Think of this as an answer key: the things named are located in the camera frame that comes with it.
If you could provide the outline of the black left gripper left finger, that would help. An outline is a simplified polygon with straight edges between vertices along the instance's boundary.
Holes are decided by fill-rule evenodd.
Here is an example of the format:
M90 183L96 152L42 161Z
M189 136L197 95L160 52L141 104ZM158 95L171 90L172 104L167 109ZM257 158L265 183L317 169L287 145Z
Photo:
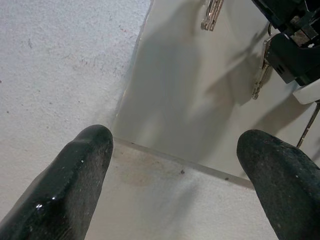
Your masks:
M0 240L85 240L113 147L107 127L82 130L0 221Z

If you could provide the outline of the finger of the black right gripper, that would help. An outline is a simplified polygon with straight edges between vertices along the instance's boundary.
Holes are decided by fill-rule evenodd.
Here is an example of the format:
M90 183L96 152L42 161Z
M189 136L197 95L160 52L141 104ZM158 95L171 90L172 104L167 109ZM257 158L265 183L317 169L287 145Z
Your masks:
M320 33L320 0L251 0L275 29L293 33L310 26Z

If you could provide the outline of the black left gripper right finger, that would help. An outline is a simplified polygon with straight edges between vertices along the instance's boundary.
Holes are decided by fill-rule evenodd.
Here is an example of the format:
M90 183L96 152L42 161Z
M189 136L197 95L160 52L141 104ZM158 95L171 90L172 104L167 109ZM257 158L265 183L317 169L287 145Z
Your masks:
M320 167L264 131L245 131L237 158L278 240L320 240Z

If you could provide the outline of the silver keys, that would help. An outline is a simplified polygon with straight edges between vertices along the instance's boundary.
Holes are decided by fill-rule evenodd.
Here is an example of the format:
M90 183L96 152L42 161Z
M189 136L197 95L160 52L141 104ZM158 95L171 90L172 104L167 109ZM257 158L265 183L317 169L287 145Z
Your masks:
M268 33L268 38L263 41L260 64L259 64L259 71L258 71L257 78L255 80L253 90L252 90L252 99L253 100L258 99L260 90L263 86L263 83L264 83L264 80L266 77L266 74L268 73L269 68L270 68L270 64L267 60L267 53L269 50L270 41L273 37L271 23L268 23L268 25L267 25L267 33Z

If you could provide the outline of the glossy white key hook panel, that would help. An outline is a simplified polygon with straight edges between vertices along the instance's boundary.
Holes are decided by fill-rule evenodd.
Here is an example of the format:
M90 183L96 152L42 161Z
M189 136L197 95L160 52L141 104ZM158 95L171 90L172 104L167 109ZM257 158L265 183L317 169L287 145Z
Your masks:
M130 82L113 125L116 137L247 178L239 136L257 129L297 144L315 104L294 97L270 70L258 98L267 20L252 0L224 0L213 31L201 29L206 0L152 0Z

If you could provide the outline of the thin metal rod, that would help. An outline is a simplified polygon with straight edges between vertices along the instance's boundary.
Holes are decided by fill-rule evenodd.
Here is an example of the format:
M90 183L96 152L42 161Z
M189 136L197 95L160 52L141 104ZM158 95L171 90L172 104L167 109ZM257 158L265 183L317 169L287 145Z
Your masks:
M300 148L302 146L311 126L313 125L313 123L314 123L314 121L320 111L320 100L315 101L315 103L316 103L316 107L315 107L314 112L312 113L312 115L311 115L311 117L310 117L310 119L309 119L297 145L296 145L297 148Z

